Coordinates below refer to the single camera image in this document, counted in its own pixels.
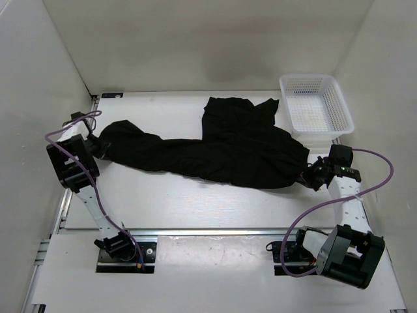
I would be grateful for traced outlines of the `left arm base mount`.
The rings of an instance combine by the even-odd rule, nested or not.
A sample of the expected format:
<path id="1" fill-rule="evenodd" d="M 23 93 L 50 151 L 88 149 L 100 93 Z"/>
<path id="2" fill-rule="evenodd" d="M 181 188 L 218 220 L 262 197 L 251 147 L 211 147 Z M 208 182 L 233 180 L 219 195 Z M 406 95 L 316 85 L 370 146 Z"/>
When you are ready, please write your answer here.
<path id="1" fill-rule="evenodd" d="M 127 256 L 112 258 L 104 249 L 100 249 L 97 257 L 97 273 L 115 274 L 153 274 L 155 270 L 157 255 L 157 238 L 145 238 L 138 242 L 143 255 L 134 248 L 133 252 L 128 252 Z"/>

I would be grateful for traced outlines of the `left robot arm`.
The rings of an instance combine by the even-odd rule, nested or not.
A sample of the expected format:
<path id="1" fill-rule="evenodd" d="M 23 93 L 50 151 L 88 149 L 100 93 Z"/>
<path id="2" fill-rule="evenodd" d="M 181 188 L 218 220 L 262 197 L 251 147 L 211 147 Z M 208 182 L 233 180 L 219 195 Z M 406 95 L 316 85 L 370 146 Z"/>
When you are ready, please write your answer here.
<path id="1" fill-rule="evenodd" d="M 76 112 L 59 130 L 47 133 L 47 154 L 60 184 L 72 191 L 87 208 L 99 231 L 94 242 L 111 258 L 135 261 L 143 267 L 143 255 L 133 235 L 117 220 L 111 211 L 104 209 L 97 179 L 100 172 L 93 157 L 93 130 L 100 110 Z"/>

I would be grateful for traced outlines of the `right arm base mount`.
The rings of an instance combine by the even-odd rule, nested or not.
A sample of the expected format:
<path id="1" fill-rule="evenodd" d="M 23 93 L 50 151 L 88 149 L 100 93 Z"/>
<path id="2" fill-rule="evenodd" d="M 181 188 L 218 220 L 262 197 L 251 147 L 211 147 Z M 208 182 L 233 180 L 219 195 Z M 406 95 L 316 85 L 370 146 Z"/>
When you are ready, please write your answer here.
<path id="1" fill-rule="evenodd" d="M 273 257 L 274 275 L 287 276 L 280 261 L 281 241 L 269 242 L 265 247 Z M 315 268 L 317 260 L 307 250 L 301 248 L 295 241 L 287 241 L 284 253 L 284 262 L 287 269 L 293 274 L 302 274 Z"/>

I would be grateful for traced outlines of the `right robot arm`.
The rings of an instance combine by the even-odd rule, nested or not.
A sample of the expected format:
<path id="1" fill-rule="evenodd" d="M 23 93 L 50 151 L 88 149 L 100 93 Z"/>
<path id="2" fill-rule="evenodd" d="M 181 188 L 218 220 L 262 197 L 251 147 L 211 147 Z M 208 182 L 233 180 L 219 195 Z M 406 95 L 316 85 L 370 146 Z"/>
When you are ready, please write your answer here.
<path id="1" fill-rule="evenodd" d="M 313 257 L 318 275 L 364 290 L 377 269 L 385 242 L 373 234 L 367 221 L 359 195 L 362 178 L 351 166 L 353 156 L 351 147 L 332 145 L 328 156 L 318 158 L 302 174 L 307 187 L 327 187 L 336 225 L 329 234 L 308 226 L 298 230 L 293 254 L 302 261 Z"/>

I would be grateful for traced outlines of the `black trousers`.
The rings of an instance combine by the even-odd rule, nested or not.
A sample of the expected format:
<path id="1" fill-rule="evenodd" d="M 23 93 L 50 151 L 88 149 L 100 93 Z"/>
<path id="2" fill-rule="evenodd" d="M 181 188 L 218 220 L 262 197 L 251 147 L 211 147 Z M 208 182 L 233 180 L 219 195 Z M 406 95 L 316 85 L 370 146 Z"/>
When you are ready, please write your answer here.
<path id="1" fill-rule="evenodd" d="M 308 168 L 309 150 L 275 126 L 278 100 L 255 105 L 243 98 L 209 98 L 202 138 L 162 139 L 128 120 L 99 135 L 96 157 L 152 172 L 169 172 L 255 189 L 293 185 Z"/>

